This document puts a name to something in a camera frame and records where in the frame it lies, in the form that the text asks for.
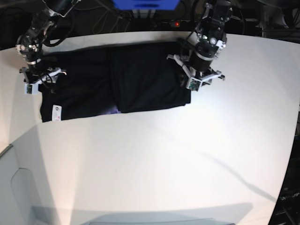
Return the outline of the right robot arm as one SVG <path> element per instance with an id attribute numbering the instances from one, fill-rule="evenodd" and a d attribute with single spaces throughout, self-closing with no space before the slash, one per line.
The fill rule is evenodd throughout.
<path id="1" fill-rule="evenodd" d="M 52 80 L 50 73 L 59 72 L 59 69 L 47 69 L 42 64 L 43 45 L 55 47 L 62 43 L 73 31 L 75 19 L 72 10 L 79 3 L 78 0 L 44 0 L 45 8 L 36 14 L 28 30 L 21 35 L 16 43 L 16 50 L 27 63 L 27 67 L 20 69 L 24 75 L 26 84 L 45 83 L 48 79 Z M 50 35 L 58 27 L 62 18 L 70 16 L 70 27 L 57 42 L 50 43 Z"/>

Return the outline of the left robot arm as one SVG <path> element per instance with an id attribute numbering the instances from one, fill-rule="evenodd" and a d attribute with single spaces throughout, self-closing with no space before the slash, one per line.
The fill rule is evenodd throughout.
<path id="1" fill-rule="evenodd" d="M 210 85 L 213 79 L 225 79 L 222 72 L 212 69 L 211 64 L 226 47 L 225 23 L 232 12 L 229 0 L 206 0 L 194 30 L 186 38 L 178 39 L 180 53 L 167 56 L 187 76 L 186 89 L 198 91 L 202 86 Z"/>

